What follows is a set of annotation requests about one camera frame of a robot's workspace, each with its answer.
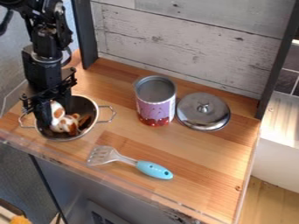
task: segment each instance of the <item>spatula handle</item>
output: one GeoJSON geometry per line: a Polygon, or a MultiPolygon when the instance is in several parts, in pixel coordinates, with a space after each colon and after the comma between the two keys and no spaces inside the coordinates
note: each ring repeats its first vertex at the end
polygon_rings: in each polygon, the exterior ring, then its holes
{"type": "Polygon", "coordinates": [[[136,168],[156,179],[172,179],[173,174],[166,168],[162,167],[159,164],[154,164],[147,161],[137,161],[136,168]]]}

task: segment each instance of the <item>tin can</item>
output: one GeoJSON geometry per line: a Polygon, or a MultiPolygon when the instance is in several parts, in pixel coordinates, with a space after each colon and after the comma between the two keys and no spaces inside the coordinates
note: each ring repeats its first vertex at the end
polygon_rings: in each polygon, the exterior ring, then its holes
{"type": "Polygon", "coordinates": [[[135,83],[139,119],[149,126],[170,123],[176,111],[175,83],[167,77],[152,75],[135,83]]]}

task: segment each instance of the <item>colander handle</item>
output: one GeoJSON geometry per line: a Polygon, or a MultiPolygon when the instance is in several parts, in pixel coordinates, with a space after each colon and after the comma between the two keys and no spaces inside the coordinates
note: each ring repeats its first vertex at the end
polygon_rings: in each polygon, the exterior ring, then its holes
{"type": "Polygon", "coordinates": [[[97,123],[111,123],[116,116],[116,111],[111,106],[98,106],[99,109],[110,109],[112,112],[111,118],[106,121],[97,121],[97,123]]]}
{"type": "Polygon", "coordinates": [[[18,119],[18,125],[20,125],[21,128],[23,129],[34,129],[35,127],[34,126],[26,126],[23,124],[23,118],[26,116],[27,114],[26,113],[23,113],[18,119]]]}

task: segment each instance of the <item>silver lid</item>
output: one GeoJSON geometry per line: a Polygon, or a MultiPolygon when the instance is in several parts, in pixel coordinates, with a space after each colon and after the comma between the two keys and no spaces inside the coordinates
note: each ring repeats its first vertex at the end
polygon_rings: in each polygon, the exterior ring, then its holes
{"type": "Polygon", "coordinates": [[[227,125],[231,112],[224,101],[212,94],[188,94],[177,104],[180,122],[195,130],[219,130],[227,125]]]}

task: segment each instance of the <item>pink can label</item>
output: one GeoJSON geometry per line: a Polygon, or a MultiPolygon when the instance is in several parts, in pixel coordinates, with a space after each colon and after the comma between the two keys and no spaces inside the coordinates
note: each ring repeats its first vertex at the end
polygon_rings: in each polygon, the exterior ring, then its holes
{"type": "Polygon", "coordinates": [[[136,99],[137,112],[140,120],[150,126],[163,126],[171,122],[175,115],[176,96],[173,95],[169,100],[150,103],[136,99]]]}

